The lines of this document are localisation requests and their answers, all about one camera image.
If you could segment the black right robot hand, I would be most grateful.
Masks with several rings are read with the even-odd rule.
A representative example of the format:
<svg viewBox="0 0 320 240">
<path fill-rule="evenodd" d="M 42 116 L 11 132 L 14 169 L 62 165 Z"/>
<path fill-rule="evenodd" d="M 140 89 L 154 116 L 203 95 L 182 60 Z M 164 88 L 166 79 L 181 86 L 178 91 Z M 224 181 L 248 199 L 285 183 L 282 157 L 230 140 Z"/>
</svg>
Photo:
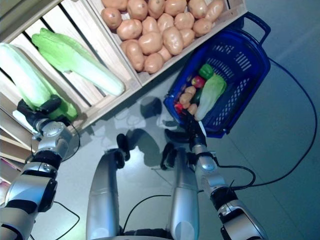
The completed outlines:
<svg viewBox="0 0 320 240">
<path fill-rule="evenodd" d="M 201 129 L 200 123 L 195 120 L 194 116 L 189 111 L 184 109 L 182 111 L 184 129 L 188 135 L 191 147 L 195 145 L 207 145 L 206 137 Z"/>
</svg>

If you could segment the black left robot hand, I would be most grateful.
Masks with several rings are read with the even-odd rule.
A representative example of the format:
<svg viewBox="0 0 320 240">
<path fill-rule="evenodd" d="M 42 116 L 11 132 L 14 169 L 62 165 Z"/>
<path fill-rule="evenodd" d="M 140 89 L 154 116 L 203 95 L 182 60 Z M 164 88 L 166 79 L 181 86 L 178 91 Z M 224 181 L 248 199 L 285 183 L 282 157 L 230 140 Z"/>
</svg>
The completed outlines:
<svg viewBox="0 0 320 240">
<path fill-rule="evenodd" d="M 63 114 L 60 114 L 53 119 L 49 117 L 49 114 L 53 113 L 55 110 L 58 110 L 61 105 L 62 99 L 53 94 L 50 96 L 49 100 L 35 110 L 32 110 L 31 107 L 29 107 L 22 99 L 18 102 L 17 110 L 25 116 L 26 121 L 34 130 L 41 132 L 43 127 L 51 122 L 61 122 L 67 127 L 70 125 L 70 121 Z"/>
</svg>

